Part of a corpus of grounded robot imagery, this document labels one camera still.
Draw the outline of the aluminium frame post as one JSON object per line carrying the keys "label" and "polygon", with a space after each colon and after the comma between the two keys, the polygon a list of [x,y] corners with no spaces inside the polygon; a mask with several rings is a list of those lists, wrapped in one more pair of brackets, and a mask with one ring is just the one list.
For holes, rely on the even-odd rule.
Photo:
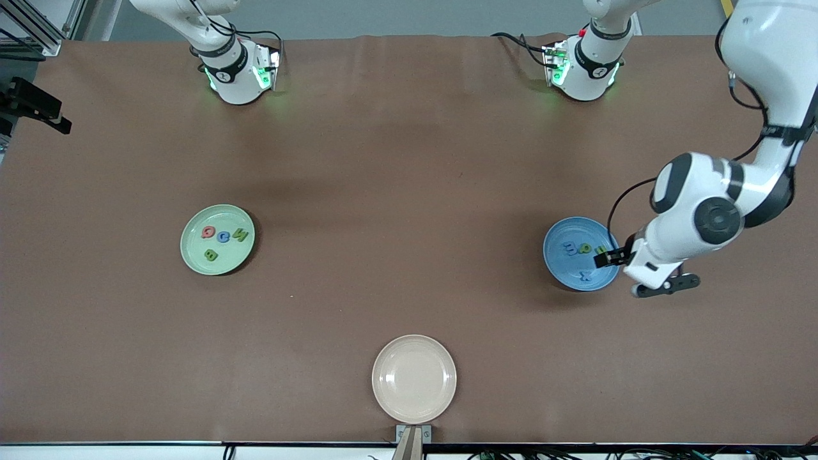
{"label": "aluminium frame post", "polygon": [[74,39],[80,28],[80,20],[84,15],[88,0],[61,0],[65,4],[65,21],[61,26],[65,38]]}

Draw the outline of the light green plate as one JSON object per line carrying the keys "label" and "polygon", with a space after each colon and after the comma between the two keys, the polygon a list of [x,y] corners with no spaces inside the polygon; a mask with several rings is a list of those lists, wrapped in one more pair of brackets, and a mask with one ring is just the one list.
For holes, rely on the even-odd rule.
{"label": "light green plate", "polygon": [[[213,238],[201,238],[204,226],[215,227],[216,234]],[[243,242],[233,239],[234,230],[240,227],[249,232]],[[218,232],[229,232],[230,241],[217,242]],[[253,218],[245,210],[232,204],[216,204],[199,211],[187,222],[180,238],[180,254],[184,264],[193,272],[219,276],[239,268],[254,250],[255,242],[256,228]],[[215,250],[219,258],[214,262],[208,262],[204,257],[207,249]]]}

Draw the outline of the blue plate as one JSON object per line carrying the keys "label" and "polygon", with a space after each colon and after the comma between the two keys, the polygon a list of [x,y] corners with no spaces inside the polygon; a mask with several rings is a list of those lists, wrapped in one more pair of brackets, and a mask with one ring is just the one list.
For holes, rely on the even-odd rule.
{"label": "blue plate", "polygon": [[[574,242],[578,248],[582,243],[589,243],[593,250],[589,254],[568,256],[562,247],[566,241]],[[617,248],[616,240],[610,239],[605,225],[587,217],[564,218],[553,224],[544,236],[544,263],[552,276],[567,288],[581,292],[598,291],[610,285],[619,274],[616,266],[596,268],[595,248],[599,245],[604,245],[607,251]],[[580,271],[593,272],[593,280],[582,282],[578,276]]]}

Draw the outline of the beige plate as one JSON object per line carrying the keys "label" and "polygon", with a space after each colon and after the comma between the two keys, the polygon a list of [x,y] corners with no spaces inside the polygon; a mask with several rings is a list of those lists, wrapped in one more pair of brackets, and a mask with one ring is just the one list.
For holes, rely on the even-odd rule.
{"label": "beige plate", "polygon": [[452,355],[426,335],[398,337],[380,350],[371,371],[374,398],[392,419],[431,422],[446,411],[458,387]]}

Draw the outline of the aluminium frame brace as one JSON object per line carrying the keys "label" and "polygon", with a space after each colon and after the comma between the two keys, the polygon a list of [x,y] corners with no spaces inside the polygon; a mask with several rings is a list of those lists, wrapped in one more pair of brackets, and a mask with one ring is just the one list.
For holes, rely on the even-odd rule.
{"label": "aluminium frame brace", "polygon": [[63,32],[39,11],[33,0],[0,0],[0,15],[11,21],[11,26],[0,28],[7,38],[17,38],[20,42],[38,49],[44,56],[57,56],[61,42],[65,39]]}

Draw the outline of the brown table cover sheet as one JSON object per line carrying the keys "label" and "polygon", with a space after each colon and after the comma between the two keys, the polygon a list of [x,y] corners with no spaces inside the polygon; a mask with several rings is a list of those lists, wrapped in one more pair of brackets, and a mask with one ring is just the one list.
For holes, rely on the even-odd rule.
{"label": "brown table cover sheet", "polygon": [[[441,442],[804,443],[818,434],[818,134],[794,204],[684,266],[696,289],[572,292],[541,244],[759,113],[710,37],[638,37],[605,98],[496,38],[291,41],[275,93],[221,101],[184,43],[67,43],[0,165],[0,442],[381,441],[371,369],[433,337]],[[245,210],[239,268],[187,222]]]}

